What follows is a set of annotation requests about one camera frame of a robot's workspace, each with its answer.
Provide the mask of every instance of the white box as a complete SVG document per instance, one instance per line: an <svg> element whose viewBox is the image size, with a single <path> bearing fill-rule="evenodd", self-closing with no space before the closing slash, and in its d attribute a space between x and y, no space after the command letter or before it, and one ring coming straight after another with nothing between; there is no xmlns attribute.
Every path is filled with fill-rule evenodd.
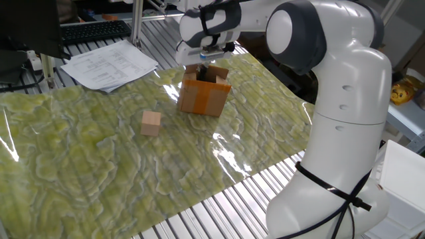
<svg viewBox="0 0 425 239"><path fill-rule="evenodd" d="M425 230L425 159L388 141L379 183L388 193L388 216L369 232L372 239L409 239Z"/></svg>

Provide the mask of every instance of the black cable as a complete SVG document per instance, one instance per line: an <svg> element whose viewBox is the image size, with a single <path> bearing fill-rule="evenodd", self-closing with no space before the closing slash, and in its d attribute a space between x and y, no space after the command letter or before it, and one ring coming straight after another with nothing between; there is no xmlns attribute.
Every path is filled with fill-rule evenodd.
<svg viewBox="0 0 425 239"><path fill-rule="evenodd" d="M40 84L40 82L42 82L44 80L44 75L42 75L40 77L39 80L37 80L37 82L29 84L29 85L25 85L25 86L13 86L13 87L8 87L8 88L0 88L0 93L4 93L4 92L11 92L11 91L15 91L15 90L25 90L28 88L32 88L38 84Z"/></svg>
<svg viewBox="0 0 425 239"><path fill-rule="evenodd" d="M301 166L301 164L298 162L297 164L296 164L296 168L298 169L298 171L300 172L300 173L302 173L304 176L306 176L308 179L310 179L310 180L312 180L313 182L315 182L315 183L317 183L318 185L320 185L320 186L322 186L323 188L325 188L325 189L327 189L326 188L326 186L327 185L329 185L329 184L327 184L325 181L322 181L321 179L319 179L318 177L316 177L315 175L313 175L312 173L310 173L308 170L306 170L306 169L304 169L302 166ZM371 171L369 171L358 183L357 183L357 185L354 187L354 189L353 189L353 191L351 192L351 194L350 195L348 195L348 197L346 197L346 196L344 196L344 197L346 197L345 198L345 202L344 202L344 204L340 207L340 208L338 208L338 210L336 210L333 214L331 214L330 216L328 216L327 218L325 218L324 220L322 220L322 221L320 221L320 222L318 222L317 224L314 224L313 226L310 226L309 228L306 228L306 229L304 229L304 230L301 230L301 231L299 231L299 232L296 232L296 233L293 233L293 234L290 234L290 235L287 235L287 236L282 236L282 237L280 237L280 238L278 238L278 239L290 239L290 238L295 238L295 237L297 237L297 236L301 236L302 234L305 234L305 233L308 233L308 232L310 232L310 231L312 231L312 230L314 230L314 229L316 229L316 228L318 228L318 227L320 227L320 226L322 226L323 224L325 224L326 222L329 222L330 220L332 220L333 218L335 218L336 216L338 216L338 214L340 214L339 215L339 218L338 218L338 221L337 221L337 225L335 226L335 229L334 229L334 231L333 231L333 235L332 235L332 239L335 239L336 238L336 236L337 236L337 233L338 233L338 230L339 230L339 227L340 227L340 225L341 225L341 223L342 223L342 221L343 221L343 218L344 218L344 215L345 215L345 212L347 211L347 209L348 210L350 210L350 212L351 212L351 209L349 208L349 205L350 205L350 203L353 203L356 207L362 207L363 208L363 206L365 206L365 205L362 205L363 204L363 202L361 201L361 199L357 199L356 200L356 196L359 194L359 192L360 192L360 190L363 188L363 186L365 186L365 184L366 184L366 182L367 182L367 179L369 178L369 175L371 174ZM354 233L354 231L355 231L355 228L354 228L354 218L353 218L353 216L352 216L352 226L353 226L353 239L354 239L354 235L355 235L355 233Z"/></svg>
<svg viewBox="0 0 425 239"><path fill-rule="evenodd" d="M331 239L336 239L338 231L339 231L339 227L341 226L341 223L343 222L344 215L345 215L345 212L347 212L347 208L349 204L350 204L349 202L344 202L344 210L339 215L339 218L338 218L337 224L335 225L335 229L333 230Z"/></svg>
<svg viewBox="0 0 425 239"><path fill-rule="evenodd" d="M351 237L351 239L354 239L354 237L356 235L356 228L355 228L355 223L354 223L353 211L351 210L350 206L348 207L348 211L350 212L351 226L353 227L353 236Z"/></svg>

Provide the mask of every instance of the computer monitor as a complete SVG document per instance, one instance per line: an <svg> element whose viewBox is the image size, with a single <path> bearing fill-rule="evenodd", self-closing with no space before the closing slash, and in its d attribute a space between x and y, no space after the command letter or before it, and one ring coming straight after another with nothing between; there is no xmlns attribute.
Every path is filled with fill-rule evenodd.
<svg viewBox="0 0 425 239"><path fill-rule="evenodd" d="M0 0L0 35L35 52L70 59L63 51L56 0Z"/></svg>

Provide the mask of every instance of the green marbled mat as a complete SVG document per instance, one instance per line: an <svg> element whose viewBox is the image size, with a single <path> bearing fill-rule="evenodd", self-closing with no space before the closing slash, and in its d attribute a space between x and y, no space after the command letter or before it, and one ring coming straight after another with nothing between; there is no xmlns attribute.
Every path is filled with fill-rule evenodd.
<svg viewBox="0 0 425 239"><path fill-rule="evenodd" d="M219 118L176 101L183 68L112 94L81 86L0 95L0 219L10 238L123 238L305 149L313 106L249 54L217 62ZM158 137L140 134L161 112Z"/></svg>

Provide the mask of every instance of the keyboard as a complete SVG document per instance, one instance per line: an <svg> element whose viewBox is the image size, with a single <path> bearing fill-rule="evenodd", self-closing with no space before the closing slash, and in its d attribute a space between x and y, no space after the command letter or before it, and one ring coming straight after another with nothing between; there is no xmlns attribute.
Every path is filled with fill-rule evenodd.
<svg viewBox="0 0 425 239"><path fill-rule="evenodd" d="M60 27L64 44L75 44L91 40L128 37L131 29L124 21L102 21Z"/></svg>

